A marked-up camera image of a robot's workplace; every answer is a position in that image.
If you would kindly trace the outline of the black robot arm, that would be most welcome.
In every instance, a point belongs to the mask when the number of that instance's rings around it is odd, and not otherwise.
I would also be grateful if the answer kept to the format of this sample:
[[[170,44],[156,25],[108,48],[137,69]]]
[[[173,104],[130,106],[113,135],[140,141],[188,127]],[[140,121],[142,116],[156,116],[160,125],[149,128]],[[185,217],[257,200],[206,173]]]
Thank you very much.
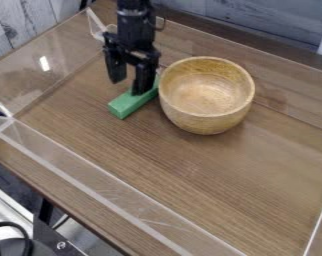
[[[126,78],[126,65],[134,67],[132,95],[153,87],[160,51],[154,48],[156,14],[150,0],[117,0],[117,32],[104,32],[105,64],[113,84]]]

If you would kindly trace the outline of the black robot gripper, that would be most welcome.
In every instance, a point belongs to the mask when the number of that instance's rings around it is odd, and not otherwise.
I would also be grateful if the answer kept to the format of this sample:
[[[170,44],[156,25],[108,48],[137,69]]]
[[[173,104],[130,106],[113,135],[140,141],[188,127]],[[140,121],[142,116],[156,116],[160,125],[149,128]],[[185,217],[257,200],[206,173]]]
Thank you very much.
[[[113,84],[126,78],[126,64],[134,67],[132,95],[140,96],[152,87],[160,52],[153,46],[156,14],[153,8],[118,8],[117,31],[104,32],[104,53],[109,79]]]

